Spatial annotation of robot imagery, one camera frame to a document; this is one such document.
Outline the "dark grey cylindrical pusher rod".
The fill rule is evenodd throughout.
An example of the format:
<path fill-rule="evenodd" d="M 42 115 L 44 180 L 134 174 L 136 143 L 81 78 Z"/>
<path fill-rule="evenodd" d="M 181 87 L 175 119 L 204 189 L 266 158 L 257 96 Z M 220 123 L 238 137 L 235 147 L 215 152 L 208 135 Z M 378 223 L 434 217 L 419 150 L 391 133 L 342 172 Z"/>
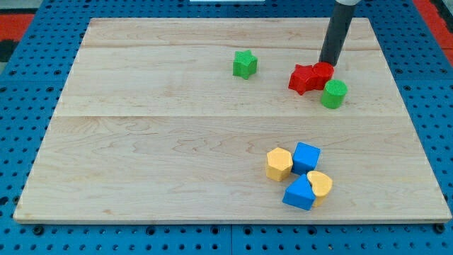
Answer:
<path fill-rule="evenodd" d="M 356 6 L 357 0 L 335 0 L 319 55 L 320 62 L 337 65 Z"/>

